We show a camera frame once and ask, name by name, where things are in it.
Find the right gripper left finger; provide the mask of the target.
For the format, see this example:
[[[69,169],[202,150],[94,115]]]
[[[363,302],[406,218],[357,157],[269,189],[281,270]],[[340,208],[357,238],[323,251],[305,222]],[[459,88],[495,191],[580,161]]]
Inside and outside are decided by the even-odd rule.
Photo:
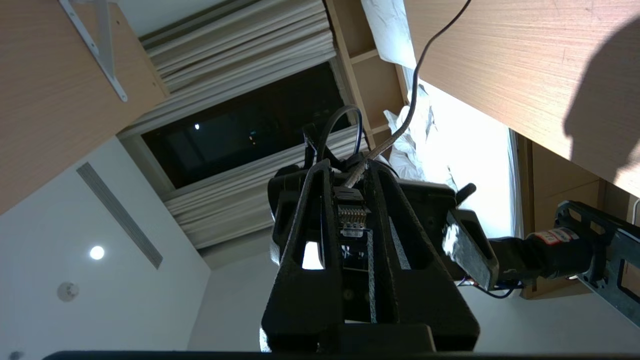
[[[334,207],[334,172],[327,160],[305,174],[300,191],[282,191],[272,240],[278,273],[261,320],[270,352],[315,352],[322,333],[345,321],[342,257]]]

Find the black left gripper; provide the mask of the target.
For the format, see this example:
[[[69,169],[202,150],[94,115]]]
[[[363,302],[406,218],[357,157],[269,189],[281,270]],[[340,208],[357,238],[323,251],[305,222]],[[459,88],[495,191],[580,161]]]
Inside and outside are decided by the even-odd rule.
[[[290,233],[288,221],[295,216],[298,198],[301,194],[308,170],[297,164],[279,169],[267,184],[267,197],[270,214],[274,219],[272,242],[270,244],[270,258],[279,265],[284,254]],[[363,216],[358,219],[346,219],[345,209],[363,208],[370,212],[371,207],[364,199],[364,188],[356,184],[354,187],[344,187],[346,173],[339,173],[335,180],[337,187],[334,192],[338,205],[338,230],[342,249],[343,264],[350,269],[364,270],[367,267],[364,250],[364,234],[371,229]],[[433,245],[439,253],[443,239],[446,214],[457,205],[455,192],[450,187],[427,182],[400,181],[398,183],[406,196],[407,203],[422,224]]]

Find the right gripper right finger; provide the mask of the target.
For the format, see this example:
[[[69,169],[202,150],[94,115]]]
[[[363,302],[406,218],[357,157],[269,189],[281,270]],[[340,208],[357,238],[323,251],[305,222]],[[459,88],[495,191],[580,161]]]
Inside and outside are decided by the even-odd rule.
[[[428,326],[439,352],[472,351],[480,325],[393,173],[370,162],[372,320],[393,327]]]

